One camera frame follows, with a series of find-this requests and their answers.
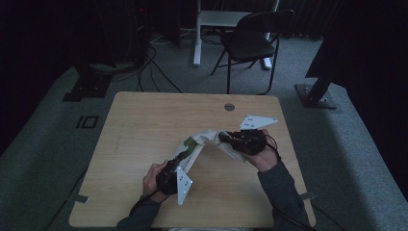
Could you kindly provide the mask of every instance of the sleeve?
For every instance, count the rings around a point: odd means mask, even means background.
[[[133,211],[133,213],[122,219],[116,226],[119,231],[148,231],[154,219],[159,214],[162,203],[148,199]]]
[[[275,167],[266,172],[258,172],[258,178],[272,206],[279,208],[290,218],[310,225],[303,201],[283,162],[278,162]],[[272,210],[272,216],[273,230],[303,230],[283,218],[275,209]]]

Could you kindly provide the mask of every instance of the black curtain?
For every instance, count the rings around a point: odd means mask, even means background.
[[[405,1],[344,1],[306,75],[328,79],[346,88],[405,198],[407,22]]]
[[[0,1],[0,155],[68,68],[140,56],[132,1]]]

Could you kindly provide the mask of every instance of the wooden table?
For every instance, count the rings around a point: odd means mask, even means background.
[[[232,112],[224,105],[235,106]],[[247,115],[275,116],[267,127],[299,193],[306,187],[279,100],[274,96],[119,92],[109,111],[69,218],[74,227],[112,227],[128,216],[141,194],[142,177],[152,163],[169,159],[181,141],[206,130],[239,131]],[[154,227],[271,227],[271,206],[257,170],[206,144],[191,170],[184,205],[177,196],[163,203]],[[305,200],[311,224],[316,219]]]

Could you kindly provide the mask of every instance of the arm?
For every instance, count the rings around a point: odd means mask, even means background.
[[[167,196],[162,192],[155,192],[157,190],[156,176],[163,168],[165,168],[166,165],[167,161],[165,161],[161,165],[152,165],[152,167],[147,172],[147,175],[143,177],[142,197],[134,206],[134,208],[132,208],[129,217],[122,219],[117,224],[117,230],[150,230],[154,219],[159,214],[162,202],[167,199]]]
[[[274,146],[270,138],[268,143]],[[271,147],[266,146],[264,151],[255,156],[244,155],[249,163],[255,166],[270,204],[283,211],[290,218],[309,225],[306,210],[302,199],[294,187],[294,180],[283,162],[279,161],[278,154]],[[276,209],[272,210],[274,219],[273,230],[303,230],[283,218]]]

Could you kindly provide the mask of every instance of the hole in table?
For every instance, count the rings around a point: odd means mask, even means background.
[[[227,103],[227,104],[224,105],[224,109],[226,111],[228,111],[228,112],[232,112],[232,111],[235,110],[235,106],[234,106],[234,104]]]

